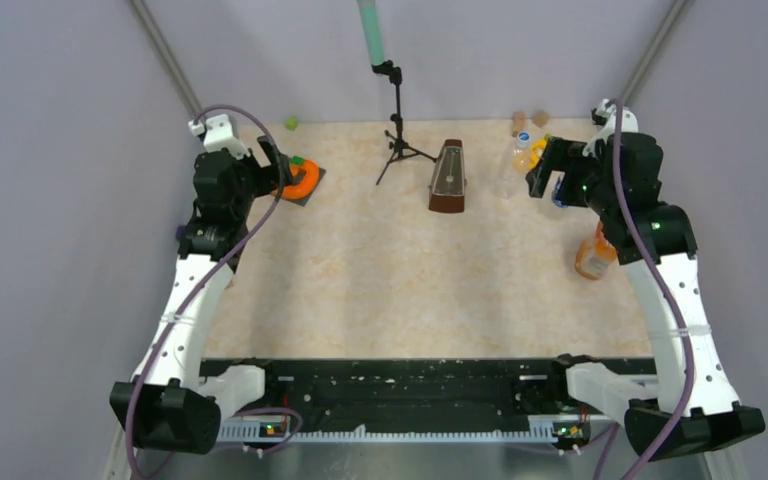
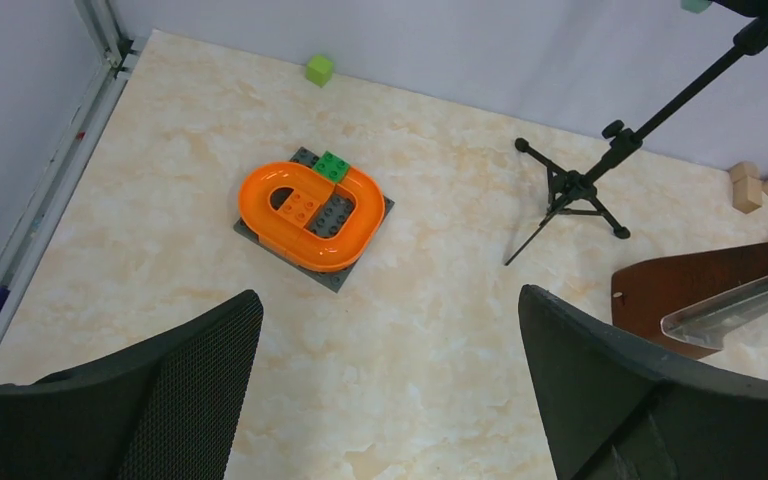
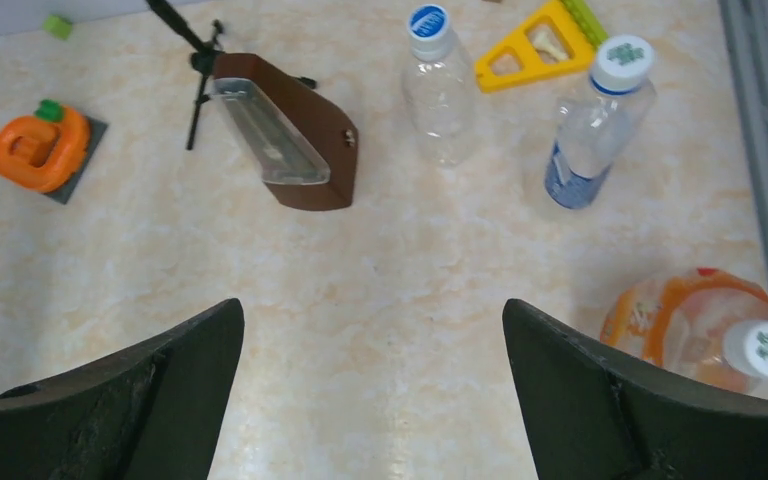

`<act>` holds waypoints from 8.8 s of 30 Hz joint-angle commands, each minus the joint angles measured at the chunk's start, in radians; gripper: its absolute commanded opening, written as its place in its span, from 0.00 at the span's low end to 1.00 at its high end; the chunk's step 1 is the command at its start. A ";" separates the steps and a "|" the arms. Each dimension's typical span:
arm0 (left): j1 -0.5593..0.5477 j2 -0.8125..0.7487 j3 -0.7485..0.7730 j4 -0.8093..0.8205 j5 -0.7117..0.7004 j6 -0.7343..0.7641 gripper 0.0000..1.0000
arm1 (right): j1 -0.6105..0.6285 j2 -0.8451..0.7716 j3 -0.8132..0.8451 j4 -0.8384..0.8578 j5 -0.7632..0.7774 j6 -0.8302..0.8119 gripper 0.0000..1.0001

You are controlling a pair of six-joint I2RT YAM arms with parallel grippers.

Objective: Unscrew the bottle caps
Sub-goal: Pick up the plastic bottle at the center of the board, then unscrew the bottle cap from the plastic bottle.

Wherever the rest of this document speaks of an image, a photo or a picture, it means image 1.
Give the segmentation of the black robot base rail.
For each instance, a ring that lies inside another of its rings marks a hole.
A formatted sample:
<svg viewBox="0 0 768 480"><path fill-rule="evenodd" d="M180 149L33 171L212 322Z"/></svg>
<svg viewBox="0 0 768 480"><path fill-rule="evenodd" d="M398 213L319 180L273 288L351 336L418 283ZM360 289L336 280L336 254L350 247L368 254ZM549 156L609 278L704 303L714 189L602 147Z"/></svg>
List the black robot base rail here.
<svg viewBox="0 0 768 480"><path fill-rule="evenodd" d="M611 421L555 400L551 360L250 359L263 397L223 422L217 442L267 449L325 443L501 443L575 451Z"/></svg>

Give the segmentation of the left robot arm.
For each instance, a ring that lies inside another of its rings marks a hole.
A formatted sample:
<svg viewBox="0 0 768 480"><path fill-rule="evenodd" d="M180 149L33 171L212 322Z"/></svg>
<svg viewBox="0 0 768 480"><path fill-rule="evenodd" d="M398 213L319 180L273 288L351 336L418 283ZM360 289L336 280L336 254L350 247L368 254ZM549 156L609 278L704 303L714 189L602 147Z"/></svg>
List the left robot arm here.
<svg viewBox="0 0 768 480"><path fill-rule="evenodd" d="M269 163L230 148L199 154L196 198L178 235L175 278L150 347L131 380L114 384L110 405L130 448L206 454L223 421L245 406L268 413L280 386L256 366L229 367L203 378L201 362L220 298L253 236L246 225L254 200L289 179L289 165L274 143L258 143Z"/></svg>

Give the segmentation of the orange clear plastic bottle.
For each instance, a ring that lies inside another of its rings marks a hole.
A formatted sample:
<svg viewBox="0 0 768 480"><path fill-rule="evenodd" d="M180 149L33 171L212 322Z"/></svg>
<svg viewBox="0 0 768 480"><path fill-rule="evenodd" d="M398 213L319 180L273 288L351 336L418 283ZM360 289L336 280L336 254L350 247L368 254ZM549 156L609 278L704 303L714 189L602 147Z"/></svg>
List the orange clear plastic bottle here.
<svg viewBox="0 0 768 480"><path fill-rule="evenodd" d="M602 279L618 258L617 250L607 240L603 229L604 224L600 221L594 233L582 241L576 253L575 271L589 280Z"/></svg>

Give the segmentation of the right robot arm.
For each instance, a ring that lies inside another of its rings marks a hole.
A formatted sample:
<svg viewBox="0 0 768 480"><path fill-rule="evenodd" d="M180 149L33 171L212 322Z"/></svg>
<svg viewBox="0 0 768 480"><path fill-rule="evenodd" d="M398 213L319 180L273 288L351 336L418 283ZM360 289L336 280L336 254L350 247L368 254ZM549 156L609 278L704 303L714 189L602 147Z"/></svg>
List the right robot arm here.
<svg viewBox="0 0 768 480"><path fill-rule="evenodd" d="M551 137L527 174L541 197L594 211L644 311L657 381L639 384L585 355L561 355L546 385L549 404L585 403L618 423L643 461L721 450L764 432L719 359L698 285L698 246L686 212L660 197L663 150L642 133L583 142Z"/></svg>

